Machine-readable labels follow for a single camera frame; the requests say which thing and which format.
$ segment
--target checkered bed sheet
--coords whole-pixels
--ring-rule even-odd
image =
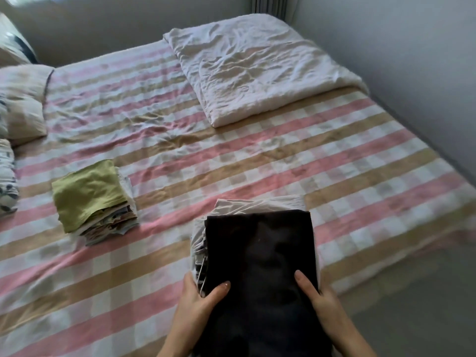
[[[0,221],[0,357],[155,356],[217,198],[302,194],[343,292],[473,230],[476,192],[356,89],[214,129],[168,44],[55,70],[49,135],[16,149],[19,210]],[[63,233],[51,182],[112,158],[140,227],[92,247]]]

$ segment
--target hand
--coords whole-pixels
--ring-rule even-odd
[[[200,297],[191,272],[183,278],[183,289],[169,335],[157,357],[187,357],[199,340],[213,308],[230,289],[224,282],[205,298]]]
[[[296,270],[294,277],[297,285],[311,300],[322,328],[340,353],[348,357],[377,356],[344,311],[326,274],[321,276],[319,292],[300,270]]]

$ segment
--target green folded shirt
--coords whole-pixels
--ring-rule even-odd
[[[111,159],[69,173],[51,185],[65,233],[78,229],[98,210],[127,201]]]

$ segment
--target fingernail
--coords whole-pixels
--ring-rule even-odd
[[[302,276],[304,276],[302,274],[302,272],[298,269],[294,272],[294,278],[296,278],[297,280],[300,280],[302,278]]]

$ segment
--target pink and beige striped sheet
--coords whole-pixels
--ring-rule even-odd
[[[0,221],[0,357],[155,356],[217,198],[305,195],[340,292],[441,236],[473,230],[476,192],[357,89],[210,126],[168,44],[53,72],[49,134],[16,149],[21,199]],[[51,182],[112,158],[140,227],[92,247],[65,235]]]

